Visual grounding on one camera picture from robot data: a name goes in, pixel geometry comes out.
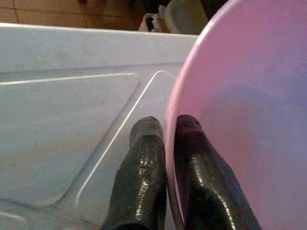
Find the tiled floor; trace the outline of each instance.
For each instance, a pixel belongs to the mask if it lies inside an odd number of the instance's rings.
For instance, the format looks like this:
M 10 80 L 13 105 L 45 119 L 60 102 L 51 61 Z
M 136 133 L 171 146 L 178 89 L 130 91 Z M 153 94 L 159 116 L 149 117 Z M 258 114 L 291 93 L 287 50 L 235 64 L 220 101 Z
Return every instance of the tiled floor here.
M 138 30 L 142 0 L 0 0 L 0 23 Z

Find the pink plastic surface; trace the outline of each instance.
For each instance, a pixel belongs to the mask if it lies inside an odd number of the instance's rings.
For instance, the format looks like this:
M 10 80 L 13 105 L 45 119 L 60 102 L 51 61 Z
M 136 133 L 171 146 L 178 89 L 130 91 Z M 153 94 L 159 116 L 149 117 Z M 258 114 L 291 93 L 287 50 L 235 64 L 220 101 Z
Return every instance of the pink plastic surface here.
M 177 227 L 177 116 L 196 117 L 234 170 L 264 230 L 307 228 L 307 1 L 230 0 L 176 82 L 166 167 Z

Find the floor tile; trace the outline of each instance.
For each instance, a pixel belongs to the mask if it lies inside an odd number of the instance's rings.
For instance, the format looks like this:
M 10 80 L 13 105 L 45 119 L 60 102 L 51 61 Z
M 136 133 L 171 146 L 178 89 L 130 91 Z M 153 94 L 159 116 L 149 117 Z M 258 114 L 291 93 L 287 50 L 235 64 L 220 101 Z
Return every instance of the floor tile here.
M 19 22 L 33 25 L 86 27 L 83 15 L 17 10 Z
M 13 9 L 0 9 L 0 23 L 18 23 Z
M 102 16 L 139 17 L 145 13 L 142 0 L 138 0 L 132 7 L 127 6 L 126 0 L 92 0 L 88 4 L 81 4 L 83 13 Z
M 81 13 L 78 0 L 14 0 L 17 9 Z
M 86 15 L 86 24 L 89 28 L 113 29 L 113 30 L 138 30 L 133 18 L 119 18 L 108 16 Z
M 0 8 L 14 8 L 13 0 L 0 0 Z

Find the white bucket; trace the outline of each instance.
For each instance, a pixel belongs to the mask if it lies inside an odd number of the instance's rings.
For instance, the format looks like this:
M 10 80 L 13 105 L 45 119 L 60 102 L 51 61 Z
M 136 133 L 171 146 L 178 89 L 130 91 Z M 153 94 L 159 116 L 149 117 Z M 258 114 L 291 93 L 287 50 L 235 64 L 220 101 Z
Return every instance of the white bucket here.
M 166 129 L 171 205 L 179 115 L 196 117 L 264 230 L 307 229 L 307 1 L 230 0 L 176 82 Z

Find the pink plastic bowl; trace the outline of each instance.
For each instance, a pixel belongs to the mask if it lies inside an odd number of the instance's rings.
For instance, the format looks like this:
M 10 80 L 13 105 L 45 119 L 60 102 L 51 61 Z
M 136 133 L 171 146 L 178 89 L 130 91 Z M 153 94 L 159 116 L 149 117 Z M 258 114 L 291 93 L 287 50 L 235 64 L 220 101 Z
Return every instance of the pink plastic bowl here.
M 179 229 L 173 149 L 183 114 L 200 121 L 264 230 L 307 229 L 306 0 L 230 0 L 193 47 L 170 98 L 165 136 Z

